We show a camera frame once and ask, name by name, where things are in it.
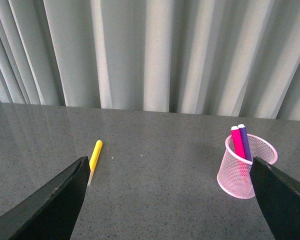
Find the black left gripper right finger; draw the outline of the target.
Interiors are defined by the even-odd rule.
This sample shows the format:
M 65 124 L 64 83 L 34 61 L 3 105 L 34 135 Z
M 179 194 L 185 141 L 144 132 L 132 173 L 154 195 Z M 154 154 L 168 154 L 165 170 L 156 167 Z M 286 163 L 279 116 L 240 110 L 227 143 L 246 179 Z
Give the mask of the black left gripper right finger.
M 276 240 L 300 240 L 300 182 L 260 157 L 250 170 L 254 193 Z

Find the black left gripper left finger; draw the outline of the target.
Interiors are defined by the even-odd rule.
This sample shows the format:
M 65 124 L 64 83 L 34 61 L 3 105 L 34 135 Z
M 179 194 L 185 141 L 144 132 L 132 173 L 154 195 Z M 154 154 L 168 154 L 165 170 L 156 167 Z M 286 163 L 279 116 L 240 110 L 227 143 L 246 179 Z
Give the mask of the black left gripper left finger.
M 0 216 L 0 240 L 70 239 L 89 176 L 89 160 L 84 156 Z

